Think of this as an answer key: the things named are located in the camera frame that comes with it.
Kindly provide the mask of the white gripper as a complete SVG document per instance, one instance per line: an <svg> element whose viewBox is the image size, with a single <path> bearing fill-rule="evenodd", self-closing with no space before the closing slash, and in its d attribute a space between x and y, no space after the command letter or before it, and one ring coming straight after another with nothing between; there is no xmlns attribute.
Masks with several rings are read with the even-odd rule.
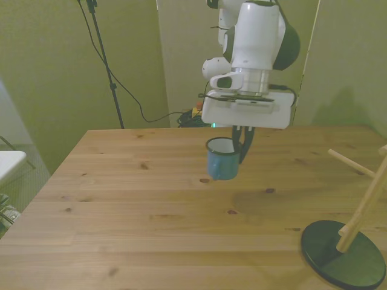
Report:
<svg viewBox="0 0 387 290"><path fill-rule="evenodd" d="M290 124L294 94L271 91L263 97L239 95L211 90L204 98L202 121L216 126L233 126L234 151L241 151L239 163L244 161L255 134L255 127L285 129ZM241 145L241 126L244 142Z"/></svg>

